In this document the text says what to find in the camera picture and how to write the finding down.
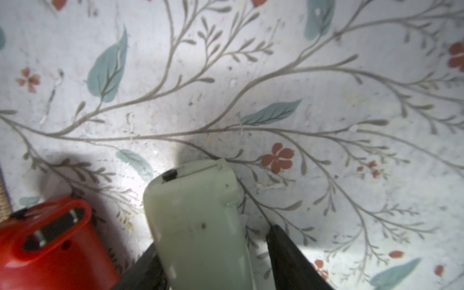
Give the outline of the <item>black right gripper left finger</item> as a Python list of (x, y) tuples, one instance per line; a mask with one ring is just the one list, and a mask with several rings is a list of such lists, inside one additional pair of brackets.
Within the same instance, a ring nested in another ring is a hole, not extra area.
[(112, 290), (167, 290), (169, 282), (154, 244), (123, 275)]

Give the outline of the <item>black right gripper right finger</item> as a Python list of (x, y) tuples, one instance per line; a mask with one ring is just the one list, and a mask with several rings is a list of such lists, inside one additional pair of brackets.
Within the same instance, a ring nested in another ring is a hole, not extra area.
[(279, 225), (266, 235), (277, 290), (332, 290)]

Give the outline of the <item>red flashlight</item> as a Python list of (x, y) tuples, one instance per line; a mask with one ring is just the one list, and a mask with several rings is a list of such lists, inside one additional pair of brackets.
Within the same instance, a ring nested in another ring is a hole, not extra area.
[(1, 222), (1, 289), (110, 290), (119, 281), (84, 199), (51, 199)]

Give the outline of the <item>green flashlight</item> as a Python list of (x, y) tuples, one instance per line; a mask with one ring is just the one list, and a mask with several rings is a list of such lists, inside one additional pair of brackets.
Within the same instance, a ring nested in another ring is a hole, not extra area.
[(191, 161), (152, 180), (143, 207), (174, 290), (251, 290), (237, 177), (224, 159)]

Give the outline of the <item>brown paper tote bag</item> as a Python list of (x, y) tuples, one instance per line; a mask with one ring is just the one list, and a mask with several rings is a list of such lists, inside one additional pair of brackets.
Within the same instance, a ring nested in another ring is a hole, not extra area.
[(5, 221), (12, 214), (12, 207), (4, 185), (3, 177), (0, 177), (0, 222)]

